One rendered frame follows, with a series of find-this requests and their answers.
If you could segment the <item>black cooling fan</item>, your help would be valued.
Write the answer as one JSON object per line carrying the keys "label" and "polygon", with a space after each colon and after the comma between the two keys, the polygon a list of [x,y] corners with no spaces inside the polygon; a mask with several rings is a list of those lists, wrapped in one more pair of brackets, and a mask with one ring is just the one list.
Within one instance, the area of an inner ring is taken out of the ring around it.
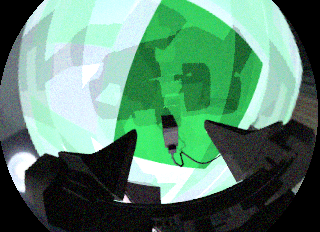
{"label": "black cooling fan", "polygon": [[253,131],[253,129],[256,129],[257,131],[257,128],[253,127],[253,125],[249,125],[248,131]]}

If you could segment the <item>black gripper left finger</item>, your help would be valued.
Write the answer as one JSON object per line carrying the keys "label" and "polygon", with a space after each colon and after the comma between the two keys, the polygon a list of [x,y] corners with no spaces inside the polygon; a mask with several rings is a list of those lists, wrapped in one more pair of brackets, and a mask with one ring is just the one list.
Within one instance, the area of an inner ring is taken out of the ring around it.
{"label": "black gripper left finger", "polygon": [[136,151],[136,129],[131,129],[107,147],[95,153],[57,151],[68,168],[77,172],[87,172],[97,183],[103,185],[115,200],[124,201],[125,188],[132,167],[133,153]]}

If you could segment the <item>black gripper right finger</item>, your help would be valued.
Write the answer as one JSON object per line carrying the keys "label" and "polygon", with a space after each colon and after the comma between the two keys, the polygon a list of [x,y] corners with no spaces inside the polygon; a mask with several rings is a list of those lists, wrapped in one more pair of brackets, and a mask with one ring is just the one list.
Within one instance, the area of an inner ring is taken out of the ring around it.
{"label": "black gripper right finger", "polygon": [[284,125],[284,121],[276,120],[276,123],[257,131],[256,129],[247,131],[240,127],[204,120],[204,129],[207,129],[208,136],[211,137],[217,151],[228,165],[236,183],[247,179],[249,168],[255,164],[261,149],[264,148],[264,144],[267,144],[268,137],[281,131],[281,125]]}

